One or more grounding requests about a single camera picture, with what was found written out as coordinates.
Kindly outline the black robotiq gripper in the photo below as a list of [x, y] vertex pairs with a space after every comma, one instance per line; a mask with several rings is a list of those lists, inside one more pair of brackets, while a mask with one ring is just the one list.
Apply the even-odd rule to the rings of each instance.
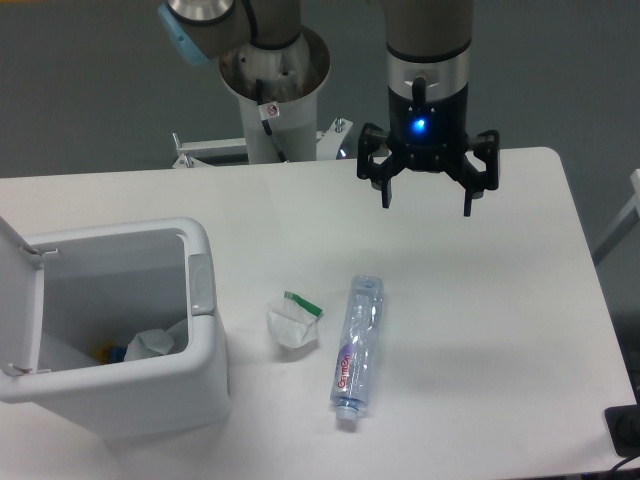
[[[500, 134], [466, 134], [470, 51], [419, 57], [387, 52], [390, 131], [367, 122], [358, 137], [356, 176], [392, 199], [391, 179], [404, 169], [446, 172], [464, 190], [463, 215], [500, 181]], [[390, 151], [381, 163], [374, 154]]]

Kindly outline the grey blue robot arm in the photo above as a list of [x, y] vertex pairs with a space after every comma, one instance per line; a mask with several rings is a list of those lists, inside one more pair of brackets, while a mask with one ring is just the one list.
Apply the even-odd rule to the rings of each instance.
[[[385, 1], [388, 129], [367, 123], [357, 175], [384, 204], [403, 170], [445, 173], [471, 204], [499, 186], [499, 135], [466, 132], [473, 5], [469, 1]], [[267, 114], [318, 90], [329, 70], [322, 39], [305, 27], [297, 1], [164, 1], [158, 14], [186, 61], [217, 60], [227, 85], [257, 109], [258, 133], [278, 162], [292, 151]]]

